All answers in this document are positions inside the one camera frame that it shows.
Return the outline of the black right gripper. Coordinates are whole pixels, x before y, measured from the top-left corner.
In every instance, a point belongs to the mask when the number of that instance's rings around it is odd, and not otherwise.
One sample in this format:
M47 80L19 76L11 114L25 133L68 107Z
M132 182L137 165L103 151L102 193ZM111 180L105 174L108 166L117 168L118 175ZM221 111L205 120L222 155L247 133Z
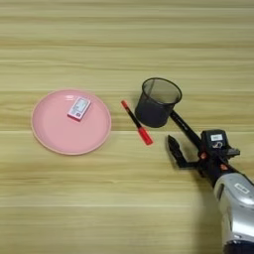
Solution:
M171 135L168 136L168 146L180 168L187 167L197 170L202 177L209 180L213 187L223 175L237 173L237 170L229 165L229 160L240 155L238 149L201 151L198 153L196 162L187 162L180 149L180 144Z

